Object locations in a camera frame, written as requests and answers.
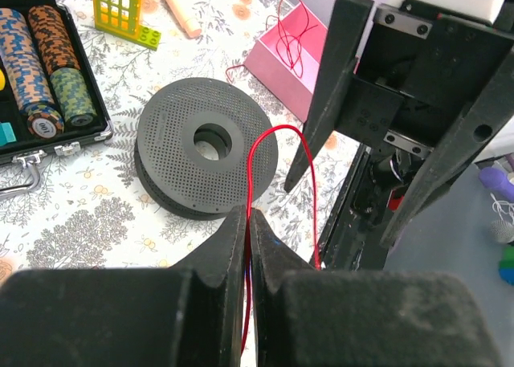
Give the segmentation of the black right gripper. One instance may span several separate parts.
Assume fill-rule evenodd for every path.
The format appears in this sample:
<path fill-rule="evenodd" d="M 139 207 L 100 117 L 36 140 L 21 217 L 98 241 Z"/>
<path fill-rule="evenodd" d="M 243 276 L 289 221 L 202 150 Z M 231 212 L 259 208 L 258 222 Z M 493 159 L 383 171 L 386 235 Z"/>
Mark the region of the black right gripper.
<path fill-rule="evenodd" d="M 336 128 L 372 8 L 372 0 L 334 2 L 303 127 L 310 153 L 297 149 L 286 192 L 297 185 Z M 431 148 L 447 132 L 385 228 L 383 247 L 393 246 L 406 224 L 438 197 L 439 188 L 473 162 L 512 118 L 513 58 L 505 58 L 512 45 L 511 2 L 504 3 L 492 24 L 416 0 L 398 8 L 377 6 L 358 76 L 403 95 L 390 130 Z"/>

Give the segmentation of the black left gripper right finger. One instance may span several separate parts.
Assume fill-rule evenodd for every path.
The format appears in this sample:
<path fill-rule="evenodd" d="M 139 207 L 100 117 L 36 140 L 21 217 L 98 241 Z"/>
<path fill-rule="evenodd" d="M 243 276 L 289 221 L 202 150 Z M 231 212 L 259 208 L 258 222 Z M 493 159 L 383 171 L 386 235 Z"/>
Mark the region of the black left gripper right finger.
<path fill-rule="evenodd" d="M 260 366 L 499 366 L 471 292 L 442 273 L 320 271 L 254 211 L 252 295 Z"/>

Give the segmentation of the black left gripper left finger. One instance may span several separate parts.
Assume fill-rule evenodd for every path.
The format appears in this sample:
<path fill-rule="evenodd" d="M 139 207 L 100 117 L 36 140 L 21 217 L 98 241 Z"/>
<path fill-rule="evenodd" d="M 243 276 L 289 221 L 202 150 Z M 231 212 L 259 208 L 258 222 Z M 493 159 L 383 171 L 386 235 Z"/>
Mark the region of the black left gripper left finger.
<path fill-rule="evenodd" d="M 1 288 L 4 366 L 237 366 L 246 212 L 172 267 L 38 269 Z"/>

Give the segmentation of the grey cable spool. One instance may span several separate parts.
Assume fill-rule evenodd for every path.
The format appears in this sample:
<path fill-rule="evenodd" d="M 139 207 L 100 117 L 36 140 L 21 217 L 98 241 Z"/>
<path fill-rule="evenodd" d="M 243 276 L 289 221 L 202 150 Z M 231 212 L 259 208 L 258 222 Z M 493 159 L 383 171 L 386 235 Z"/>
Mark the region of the grey cable spool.
<path fill-rule="evenodd" d="M 193 220 L 227 215 L 247 200 L 247 158 L 271 128 L 240 89 L 210 78 L 164 86 L 144 106 L 133 151 L 137 176 L 163 209 Z"/>

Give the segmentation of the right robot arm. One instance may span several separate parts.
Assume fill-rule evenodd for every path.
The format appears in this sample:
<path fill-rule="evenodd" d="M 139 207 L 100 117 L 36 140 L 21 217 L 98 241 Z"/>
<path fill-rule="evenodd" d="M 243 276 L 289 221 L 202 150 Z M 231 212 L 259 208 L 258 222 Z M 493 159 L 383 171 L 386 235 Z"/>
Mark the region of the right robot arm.
<path fill-rule="evenodd" d="M 391 247 L 512 115 L 512 0 L 335 0 L 304 136 L 360 147 L 324 249 Z"/>

